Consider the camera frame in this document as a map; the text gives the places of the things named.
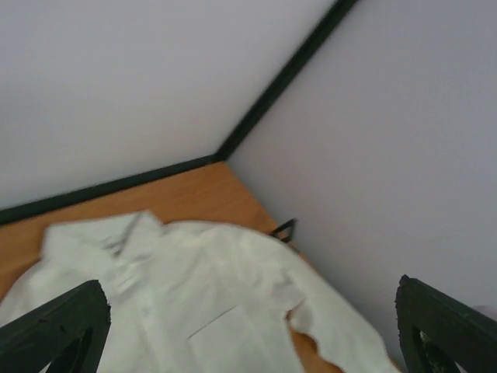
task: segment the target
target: gray wall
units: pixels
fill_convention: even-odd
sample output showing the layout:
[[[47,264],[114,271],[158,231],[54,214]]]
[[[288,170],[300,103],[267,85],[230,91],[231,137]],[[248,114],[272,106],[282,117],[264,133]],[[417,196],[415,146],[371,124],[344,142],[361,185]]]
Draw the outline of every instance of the gray wall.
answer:
[[[0,208],[213,152],[329,0],[2,0]]]
[[[497,306],[495,14],[362,1],[231,162],[396,358],[402,274]]]

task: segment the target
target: wooden surface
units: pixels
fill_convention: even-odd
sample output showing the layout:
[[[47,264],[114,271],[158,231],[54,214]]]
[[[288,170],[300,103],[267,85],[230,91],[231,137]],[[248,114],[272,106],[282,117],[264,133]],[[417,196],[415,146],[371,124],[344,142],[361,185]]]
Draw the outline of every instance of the wooden surface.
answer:
[[[0,299],[39,259],[44,229],[56,222],[104,218],[149,210],[164,223],[178,220],[225,221],[270,232],[275,221],[222,162],[136,186],[75,206],[0,227]],[[323,361],[309,336],[291,330],[307,373],[340,373]]]

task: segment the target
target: white wall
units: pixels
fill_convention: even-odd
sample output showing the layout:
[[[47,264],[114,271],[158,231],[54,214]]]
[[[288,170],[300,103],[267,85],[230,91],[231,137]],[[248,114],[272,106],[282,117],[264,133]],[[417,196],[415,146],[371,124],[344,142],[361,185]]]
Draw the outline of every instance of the white wall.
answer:
[[[3,0],[0,208],[214,152],[328,0]]]
[[[231,162],[395,357],[402,274],[497,306],[495,14],[360,2]]]

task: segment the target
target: white fabric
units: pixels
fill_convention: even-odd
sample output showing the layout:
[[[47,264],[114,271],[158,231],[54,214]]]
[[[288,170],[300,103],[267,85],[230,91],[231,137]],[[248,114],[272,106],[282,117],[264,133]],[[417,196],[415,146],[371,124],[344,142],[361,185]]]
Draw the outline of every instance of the white fabric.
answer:
[[[291,309],[293,327],[346,373],[396,371],[376,331],[278,240],[225,224],[162,226],[149,213],[49,227],[0,325],[90,279],[111,304],[100,373],[301,373]]]

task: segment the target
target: clothing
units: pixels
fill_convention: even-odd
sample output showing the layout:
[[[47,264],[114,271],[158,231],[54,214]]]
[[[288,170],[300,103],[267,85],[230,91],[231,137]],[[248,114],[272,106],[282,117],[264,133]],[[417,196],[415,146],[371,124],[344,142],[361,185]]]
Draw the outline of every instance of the clothing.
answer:
[[[395,371],[376,331],[277,239],[144,212],[52,225],[0,325],[97,279],[111,305],[100,373],[301,373],[285,324],[347,373]]]

